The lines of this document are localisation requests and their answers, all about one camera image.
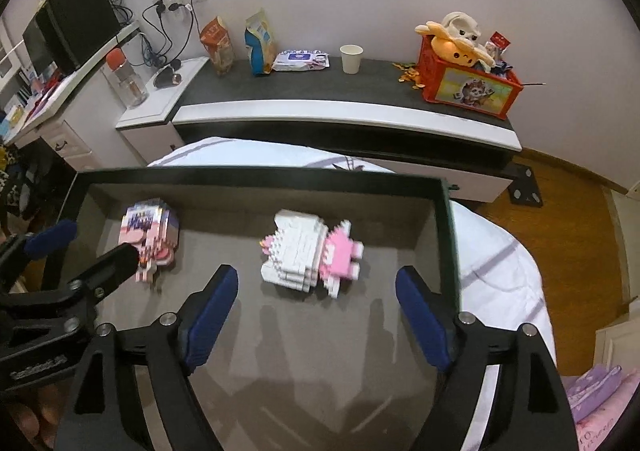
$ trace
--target wooden floor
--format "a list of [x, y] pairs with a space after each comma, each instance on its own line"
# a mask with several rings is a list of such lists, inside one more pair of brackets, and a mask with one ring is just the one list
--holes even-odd
[[599, 184], [534, 160], [544, 206], [511, 204], [504, 192], [477, 211], [518, 238], [542, 274], [556, 338], [558, 369], [578, 375], [593, 365], [595, 331], [623, 313], [620, 259]]

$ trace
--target orange plastic crate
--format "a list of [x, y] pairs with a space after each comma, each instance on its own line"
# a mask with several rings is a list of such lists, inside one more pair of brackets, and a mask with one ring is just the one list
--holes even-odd
[[425, 85], [422, 90], [424, 100], [506, 119], [507, 111], [522, 91], [515, 72], [509, 70], [506, 78], [502, 78], [446, 62], [431, 48], [432, 38], [422, 38], [418, 58], [418, 71]]

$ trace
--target white lego model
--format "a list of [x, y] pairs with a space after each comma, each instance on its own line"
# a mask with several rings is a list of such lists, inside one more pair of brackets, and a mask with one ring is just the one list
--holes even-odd
[[312, 214], [281, 210], [275, 216], [274, 235], [260, 242], [269, 259], [262, 265], [262, 279], [269, 283], [309, 292], [318, 277], [331, 297], [338, 297], [341, 279], [357, 279], [364, 246], [349, 238], [351, 222], [344, 220], [329, 233]]

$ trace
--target black countertop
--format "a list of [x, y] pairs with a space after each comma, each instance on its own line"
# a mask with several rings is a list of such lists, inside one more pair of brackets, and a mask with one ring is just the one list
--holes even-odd
[[171, 120], [181, 106], [233, 100], [310, 99], [344, 100], [387, 104], [401, 108], [433, 111], [513, 131], [508, 120], [465, 110], [447, 104], [431, 104], [422, 98], [411, 82], [398, 82], [402, 71], [387, 61], [363, 59], [360, 71], [348, 75], [340, 58], [331, 57], [331, 67], [310, 72], [272, 72], [268, 76], [251, 74], [248, 60], [236, 61], [231, 71], [219, 77], [210, 63], [204, 65], [180, 96]]

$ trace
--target purple cushion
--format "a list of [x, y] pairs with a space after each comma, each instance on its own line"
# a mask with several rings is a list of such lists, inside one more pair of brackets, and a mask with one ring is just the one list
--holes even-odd
[[578, 377], [566, 391], [574, 422], [581, 421], [606, 401], [618, 389], [622, 378], [622, 368], [607, 370], [604, 365], [596, 365]]

